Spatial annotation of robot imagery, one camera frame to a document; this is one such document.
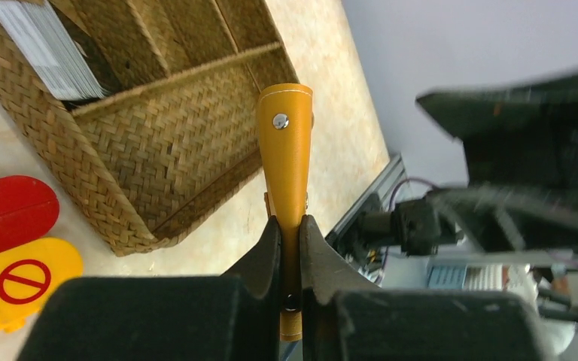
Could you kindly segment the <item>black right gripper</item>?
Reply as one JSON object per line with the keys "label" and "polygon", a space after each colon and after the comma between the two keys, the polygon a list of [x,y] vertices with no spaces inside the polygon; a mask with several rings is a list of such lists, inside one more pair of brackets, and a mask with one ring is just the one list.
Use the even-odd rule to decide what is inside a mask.
{"label": "black right gripper", "polygon": [[483,250],[578,250],[578,72],[416,103],[461,141],[469,184],[428,201]]}

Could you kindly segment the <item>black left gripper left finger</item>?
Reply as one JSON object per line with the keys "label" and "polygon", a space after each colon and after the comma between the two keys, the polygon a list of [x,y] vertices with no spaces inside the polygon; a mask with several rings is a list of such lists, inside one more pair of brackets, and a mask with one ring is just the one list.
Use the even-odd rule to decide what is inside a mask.
{"label": "black left gripper left finger", "polygon": [[41,310],[20,360],[274,360],[280,229],[220,276],[75,278]]}

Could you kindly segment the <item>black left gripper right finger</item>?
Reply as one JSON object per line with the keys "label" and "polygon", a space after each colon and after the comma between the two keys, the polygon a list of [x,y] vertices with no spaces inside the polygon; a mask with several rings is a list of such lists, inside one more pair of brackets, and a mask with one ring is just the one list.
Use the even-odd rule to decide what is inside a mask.
{"label": "black left gripper right finger", "polygon": [[306,360],[546,360],[534,310],[512,293],[385,290],[355,271],[315,218],[300,226]]}

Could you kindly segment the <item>yellow leather card holder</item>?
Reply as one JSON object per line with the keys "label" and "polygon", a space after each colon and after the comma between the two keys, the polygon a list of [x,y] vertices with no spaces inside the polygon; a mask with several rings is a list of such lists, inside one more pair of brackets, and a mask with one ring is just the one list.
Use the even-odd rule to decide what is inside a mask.
{"label": "yellow leather card holder", "polygon": [[308,86],[280,83],[265,88],[256,107],[267,211],[281,230],[282,341],[303,337],[299,230],[308,205],[312,97]]}

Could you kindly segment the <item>stack of black cards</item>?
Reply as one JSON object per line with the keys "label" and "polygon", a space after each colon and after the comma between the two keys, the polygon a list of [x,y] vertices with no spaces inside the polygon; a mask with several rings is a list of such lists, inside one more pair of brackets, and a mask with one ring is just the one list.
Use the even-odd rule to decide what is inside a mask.
{"label": "stack of black cards", "polygon": [[0,1],[0,25],[52,96],[85,102],[119,91],[119,80],[93,40],[69,24],[49,1]]}

